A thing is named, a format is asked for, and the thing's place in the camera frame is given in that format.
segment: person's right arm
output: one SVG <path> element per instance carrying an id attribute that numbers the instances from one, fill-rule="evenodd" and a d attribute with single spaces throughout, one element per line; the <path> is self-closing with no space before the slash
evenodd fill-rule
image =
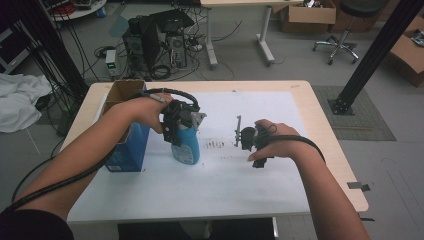
<path id="1" fill-rule="evenodd" d="M 272 130 L 272 136 L 299 135 L 283 123 L 260 120 L 256 124 Z M 252 153 L 248 160 L 270 156 L 290 157 L 295 162 L 318 239 L 370 239 L 358 213 L 314 147 L 303 142 L 275 141 Z"/>

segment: black sleeve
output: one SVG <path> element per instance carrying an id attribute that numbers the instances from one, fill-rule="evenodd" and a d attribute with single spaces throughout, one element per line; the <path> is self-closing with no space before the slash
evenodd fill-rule
<path id="1" fill-rule="evenodd" d="M 72 240 L 68 224 L 55 214 L 40 210 L 17 210 L 0 214 L 1 240 Z"/>

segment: person's left hand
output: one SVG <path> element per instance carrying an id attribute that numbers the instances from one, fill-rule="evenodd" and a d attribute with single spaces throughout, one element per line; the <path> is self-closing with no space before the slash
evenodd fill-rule
<path id="1" fill-rule="evenodd" d="M 133 114 L 134 121 L 150 126 L 157 133 L 162 133 L 159 114 L 174 98 L 168 93 L 156 93 L 155 95 L 164 98 L 166 102 L 161 103 L 149 97 L 141 97 L 129 100 L 125 104 L 128 106 L 128 111 Z"/>

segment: person's left arm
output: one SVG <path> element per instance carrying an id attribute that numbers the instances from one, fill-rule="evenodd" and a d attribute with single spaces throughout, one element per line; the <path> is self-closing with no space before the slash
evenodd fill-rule
<path id="1" fill-rule="evenodd" d="M 168 103 L 172 100 L 170 95 L 161 96 Z M 149 125 L 157 133 L 162 133 L 159 114 L 166 105 L 151 98 L 137 98 L 113 106 L 93 126 L 65 147 L 16 200 L 96 165 L 116 145 L 132 122 Z M 47 193 L 19 209 L 43 210 L 66 220 L 70 209 L 94 175 L 95 173 Z"/>

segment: black metal pole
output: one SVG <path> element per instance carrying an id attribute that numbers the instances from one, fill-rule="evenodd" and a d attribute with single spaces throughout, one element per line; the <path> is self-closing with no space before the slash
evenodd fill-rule
<path id="1" fill-rule="evenodd" d="M 333 114 L 343 115 L 374 74 L 383 58 L 422 9 L 424 0 L 401 0 L 368 49 L 340 95 L 331 101 Z"/>

